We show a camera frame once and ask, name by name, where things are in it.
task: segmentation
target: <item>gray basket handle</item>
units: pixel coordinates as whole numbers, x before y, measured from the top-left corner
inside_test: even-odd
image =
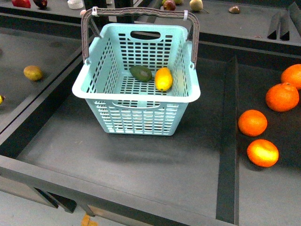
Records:
[[[98,8],[93,7],[88,9],[82,17],[81,20],[81,37],[82,37],[82,48],[83,48],[83,59],[85,60],[89,57],[89,46],[88,46],[88,22],[94,16],[133,16],[133,15],[148,15],[157,16],[164,18],[184,18],[190,20],[193,24],[193,34],[192,34],[192,54],[191,61],[194,63],[194,68],[197,64],[198,57],[198,36],[199,36],[199,21],[197,17],[190,13],[184,11],[164,11],[154,8],[145,7],[130,7],[130,8]]]

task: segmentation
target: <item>lemon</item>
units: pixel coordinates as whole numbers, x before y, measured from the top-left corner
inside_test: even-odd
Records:
[[[162,67],[157,70],[155,75],[155,85],[160,91],[167,91],[173,85],[173,77],[170,70],[167,67]]]
[[[5,97],[0,95],[0,104],[2,104],[4,99],[5,99]]]
[[[31,81],[38,81],[43,78],[43,72],[38,66],[30,65],[24,68],[24,75]]]

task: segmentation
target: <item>light blue plastic basket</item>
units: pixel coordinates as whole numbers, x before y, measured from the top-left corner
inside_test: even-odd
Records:
[[[159,32],[160,37],[141,40],[132,32]],[[191,61],[192,43],[181,26],[108,24],[89,47],[73,87],[84,98],[107,133],[174,134],[189,102],[200,96],[197,73]],[[174,82],[158,91],[154,79],[140,82],[130,73],[133,65],[152,71],[168,67]]]

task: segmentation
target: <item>basket handle hole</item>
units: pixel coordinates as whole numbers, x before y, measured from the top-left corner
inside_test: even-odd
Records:
[[[131,37],[141,40],[154,40],[159,39],[161,34],[159,32],[132,31]]]

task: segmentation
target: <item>floor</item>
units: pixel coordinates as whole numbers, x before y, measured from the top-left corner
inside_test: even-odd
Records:
[[[76,207],[73,214],[62,207],[48,207],[0,191],[0,226],[80,226],[85,212]],[[98,226],[123,226],[101,217],[91,218]]]

